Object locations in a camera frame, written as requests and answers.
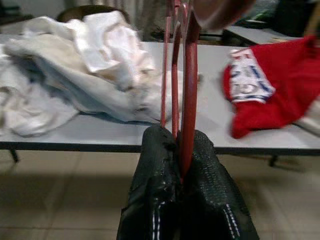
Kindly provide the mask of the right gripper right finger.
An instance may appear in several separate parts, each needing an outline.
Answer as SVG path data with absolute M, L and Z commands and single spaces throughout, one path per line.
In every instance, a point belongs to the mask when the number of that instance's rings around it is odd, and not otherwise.
M 247 205 L 213 142 L 196 130 L 192 163 L 184 178 L 180 239 L 258 240 Z

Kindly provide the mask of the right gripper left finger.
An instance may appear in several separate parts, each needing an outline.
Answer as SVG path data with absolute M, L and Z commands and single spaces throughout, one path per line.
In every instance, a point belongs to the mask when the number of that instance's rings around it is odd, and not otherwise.
M 160 125 L 148 127 L 121 211 L 118 240 L 172 240 L 178 228 L 180 173 L 173 135 Z

